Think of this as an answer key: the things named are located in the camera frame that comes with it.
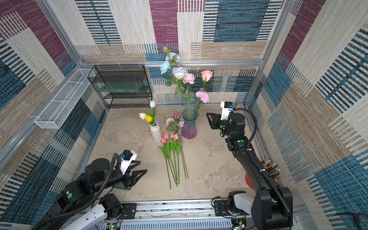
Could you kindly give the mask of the pink carnation stem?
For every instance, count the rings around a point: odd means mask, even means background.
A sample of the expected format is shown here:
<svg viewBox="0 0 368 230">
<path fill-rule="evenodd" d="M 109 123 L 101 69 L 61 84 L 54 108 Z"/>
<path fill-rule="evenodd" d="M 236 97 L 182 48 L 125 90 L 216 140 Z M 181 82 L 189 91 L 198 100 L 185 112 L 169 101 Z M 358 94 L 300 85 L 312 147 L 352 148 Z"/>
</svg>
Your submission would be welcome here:
<svg viewBox="0 0 368 230">
<path fill-rule="evenodd" d="M 194 115 L 197 117 L 199 115 L 199 109 L 201 108 L 202 104 L 205 104 L 209 101 L 209 96 L 206 92 L 198 91 L 195 94 L 197 101 L 194 107 Z"/>
</svg>

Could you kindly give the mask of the magenta rose stem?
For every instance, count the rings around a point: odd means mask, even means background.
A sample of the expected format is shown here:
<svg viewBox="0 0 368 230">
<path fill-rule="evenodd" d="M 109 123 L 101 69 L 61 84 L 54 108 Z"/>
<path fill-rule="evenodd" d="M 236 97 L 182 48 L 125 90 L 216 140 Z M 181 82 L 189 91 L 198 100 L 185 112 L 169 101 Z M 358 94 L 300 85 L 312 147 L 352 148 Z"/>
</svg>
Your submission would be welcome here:
<svg viewBox="0 0 368 230">
<path fill-rule="evenodd" d="M 183 135 L 182 135 L 182 128 L 184 126 L 184 121 L 180 120 L 180 114 L 178 112 L 174 112 L 173 122 L 171 124 L 175 128 L 174 135 L 175 135 L 175 138 L 178 140 L 178 145 L 180 146 L 180 155 L 182 157 L 185 178 L 189 179 L 189 174 L 188 174 L 188 170 L 187 170 L 187 166 L 186 166 L 186 161 L 185 161 L 185 156 L 184 156 L 184 149 L 183 149 L 184 141 L 183 141 Z"/>
</svg>

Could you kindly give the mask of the pink tulip picked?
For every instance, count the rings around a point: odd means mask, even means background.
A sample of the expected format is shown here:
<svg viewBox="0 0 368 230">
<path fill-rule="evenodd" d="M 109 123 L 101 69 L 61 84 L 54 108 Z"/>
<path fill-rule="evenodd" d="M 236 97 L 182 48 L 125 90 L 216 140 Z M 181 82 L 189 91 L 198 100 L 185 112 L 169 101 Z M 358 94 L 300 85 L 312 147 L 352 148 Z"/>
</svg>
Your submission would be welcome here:
<svg viewBox="0 0 368 230">
<path fill-rule="evenodd" d="M 164 158 L 165 158 L 165 164 L 166 164 L 166 170 L 169 180 L 169 188 L 172 188 L 171 179 L 170 179 L 170 172 L 169 172 L 169 158 L 170 158 L 170 144 L 168 142 L 168 139 L 161 138 L 161 144 L 162 146 L 159 146 L 161 151 L 163 152 Z"/>
<path fill-rule="evenodd" d="M 161 150 L 164 154 L 165 162 L 166 162 L 166 168 L 168 171 L 168 177 L 170 179 L 170 175 L 172 175 L 172 179 L 174 180 L 174 183 L 176 186 L 179 185 L 179 177 L 178 177 L 178 169 L 177 169 L 177 148 L 178 146 L 178 140 L 175 136 L 175 134 L 171 133 L 165 133 L 164 137 L 161 139 L 162 147 Z"/>
<path fill-rule="evenodd" d="M 169 136 L 165 140 L 163 153 L 165 155 L 167 170 L 171 173 L 172 178 L 176 186 L 180 184 L 180 176 L 178 171 L 177 157 L 178 155 L 178 140 L 173 138 L 174 136 Z"/>
</svg>

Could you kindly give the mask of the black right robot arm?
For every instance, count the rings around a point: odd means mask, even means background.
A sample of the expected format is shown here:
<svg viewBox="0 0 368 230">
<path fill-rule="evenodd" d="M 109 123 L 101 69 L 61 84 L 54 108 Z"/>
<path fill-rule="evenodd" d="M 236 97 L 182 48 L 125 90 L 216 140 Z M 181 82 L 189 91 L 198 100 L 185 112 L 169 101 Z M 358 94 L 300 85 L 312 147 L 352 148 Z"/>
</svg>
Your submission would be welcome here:
<svg viewBox="0 0 368 230">
<path fill-rule="evenodd" d="M 281 187 L 259 161 L 251 140 L 245 136 L 245 116 L 232 113 L 227 119 L 207 113 L 211 129 L 219 129 L 229 151 L 240 162 L 255 190 L 250 198 L 243 191 L 230 192 L 228 207 L 231 214 L 251 215 L 258 230 L 291 229 L 293 225 L 292 193 Z"/>
</svg>

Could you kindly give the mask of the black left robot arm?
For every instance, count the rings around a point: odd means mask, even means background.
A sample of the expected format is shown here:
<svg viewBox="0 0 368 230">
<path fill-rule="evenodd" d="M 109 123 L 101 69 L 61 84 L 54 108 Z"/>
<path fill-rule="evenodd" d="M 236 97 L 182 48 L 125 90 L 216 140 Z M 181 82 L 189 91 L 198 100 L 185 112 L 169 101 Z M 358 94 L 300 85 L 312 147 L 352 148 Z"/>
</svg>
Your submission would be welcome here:
<svg viewBox="0 0 368 230">
<path fill-rule="evenodd" d="M 85 172 L 59 193 L 49 211 L 33 229 L 57 230 L 73 215 L 92 206 L 105 189 L 130 190 L 147 173 L 147 170 L 131 172 L 131 169 L 141 163 L 133 161 L 133 165 L 122 174 L 115 165 L 116 159 L 114 157 L 110 162 L 108 159 L 99 158 L 87 165 Z"/>
</svg>

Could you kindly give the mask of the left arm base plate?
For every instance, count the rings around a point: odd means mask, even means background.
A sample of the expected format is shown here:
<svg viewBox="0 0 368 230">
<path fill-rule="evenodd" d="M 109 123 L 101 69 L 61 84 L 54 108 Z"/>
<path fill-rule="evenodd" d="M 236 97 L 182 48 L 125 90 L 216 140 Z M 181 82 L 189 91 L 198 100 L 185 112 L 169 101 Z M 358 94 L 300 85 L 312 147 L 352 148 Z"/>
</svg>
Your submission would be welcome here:
<svg viewBox="0 0 368 230">
<path fill-rule="evenodd" d="M 120 216 L 120 221 L 134 219 L 136 215 L 137 203 L 122 203 L 122 212 Z"/>
</svg>

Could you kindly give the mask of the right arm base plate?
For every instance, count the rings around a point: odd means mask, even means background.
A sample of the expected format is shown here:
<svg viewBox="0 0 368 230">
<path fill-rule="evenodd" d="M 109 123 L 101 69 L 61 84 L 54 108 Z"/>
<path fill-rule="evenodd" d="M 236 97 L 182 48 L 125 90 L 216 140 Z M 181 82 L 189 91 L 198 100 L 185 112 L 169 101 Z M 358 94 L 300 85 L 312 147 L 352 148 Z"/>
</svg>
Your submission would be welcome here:
<svg viewBox="0 0 368 230">
<path fill-rule="evenodd" d="M 214 208 L 216 217 L 224 217 L 230 219 L 239 216 L 250 216 L 250 213 L 247 213 L 245 211 L 235 211 L 230 209 L 228 201 L 220 199 L 219 197 L 213 199 L 211 201 L 211 205 Z"/>
</svg>

